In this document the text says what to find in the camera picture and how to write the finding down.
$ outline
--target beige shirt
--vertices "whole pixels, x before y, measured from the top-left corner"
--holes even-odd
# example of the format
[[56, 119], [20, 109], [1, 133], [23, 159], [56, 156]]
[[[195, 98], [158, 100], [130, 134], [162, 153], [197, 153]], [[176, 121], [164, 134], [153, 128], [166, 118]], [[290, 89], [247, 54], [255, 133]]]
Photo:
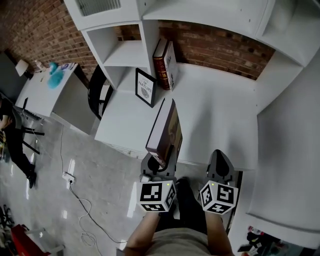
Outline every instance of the beige shirt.
[[205, 256], [208, 238], [190, 228], [170, 228], [156, 232], [146, 256]]

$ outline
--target black pants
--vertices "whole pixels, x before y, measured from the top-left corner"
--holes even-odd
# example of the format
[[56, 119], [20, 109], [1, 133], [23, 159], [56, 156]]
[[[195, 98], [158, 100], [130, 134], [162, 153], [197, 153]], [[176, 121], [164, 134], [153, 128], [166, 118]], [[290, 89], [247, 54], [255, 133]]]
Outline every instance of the black pants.
[[177, 185], [177, 199], [180, 219], [174, 219], [173, 211], [162, 214], [155, 232], [173, 228], [189, 228], [207, 234], [205, 212], [195, 199], [189, 183], [184, 179]]
[[32, 164], [22, 149], [23, 133], [19, 129], [9, 128], [4, 130], [11, 160], [23, 171], [27, 178], [30, 177]]

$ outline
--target wooden shelf board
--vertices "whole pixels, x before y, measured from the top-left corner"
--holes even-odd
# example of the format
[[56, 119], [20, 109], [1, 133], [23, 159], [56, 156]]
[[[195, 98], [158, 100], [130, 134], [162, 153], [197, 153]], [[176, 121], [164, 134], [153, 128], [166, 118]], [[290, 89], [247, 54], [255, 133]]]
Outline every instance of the wooden shelf board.
[[103, 65], [106, 67], [146, 67], [147, 60], [142, 41], [120, 41]]

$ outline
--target book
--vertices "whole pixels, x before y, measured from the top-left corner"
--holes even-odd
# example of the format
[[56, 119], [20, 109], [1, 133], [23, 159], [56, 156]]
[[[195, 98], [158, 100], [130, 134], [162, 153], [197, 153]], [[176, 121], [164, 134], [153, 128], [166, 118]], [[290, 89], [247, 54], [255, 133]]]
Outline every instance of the book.
[[178, 66], [175, 56], [174, 44], [172, 41], [168, 43], [166, 53], [164, 55], [164, 66], [166, 76], [168, 78], [169, 88], [172, 91], [174, 89], [176, 78], [178, 75]]
[[176, 103], [173, 99], [164, 99], [145, 148], [164, 168], [169, 159], [168, 154], [171, 145], [174, 146], [173, 150], [176, 151], [176, 159], [178, 159], [182, 139]]
[[168, 48], [168, 40], [164, 38], [160, 38], [155, 51], [153, 53], [153, 64], [156, 73], [156, 78], [158, 80], [159, 85], [164, 90], [169, 90], [169, 81], [167, 77], [167, 71], [165, 66], [165, 54]]

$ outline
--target white desk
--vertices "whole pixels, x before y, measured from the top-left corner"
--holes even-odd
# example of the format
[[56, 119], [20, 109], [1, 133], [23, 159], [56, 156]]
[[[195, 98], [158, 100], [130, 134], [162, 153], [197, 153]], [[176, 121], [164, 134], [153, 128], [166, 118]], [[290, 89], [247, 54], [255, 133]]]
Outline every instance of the white desk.
[[252, 81], [189, 64], [179, 68], [183, 75], [174, 90], [162, 91], [153, 108], [135, 95], [135, 73], [124, 77], [106, 106], [95, 139], [142, 159], [162, 99], [173, 98], [183, 136], [179, 162], [207, 165], [212, 152], [220, 149], [236, 170], [255, 170], [258, 123]]
[[89, 107], [88, 89], [74, 73], [77, 66], [65, 70], [60, 84], [54, 89], [48, 86], [49, 69], [35, 73], [25, 83], [15, 105], [23, 108], [28, 98], [26, 110], [89, 134], [96, 116]]

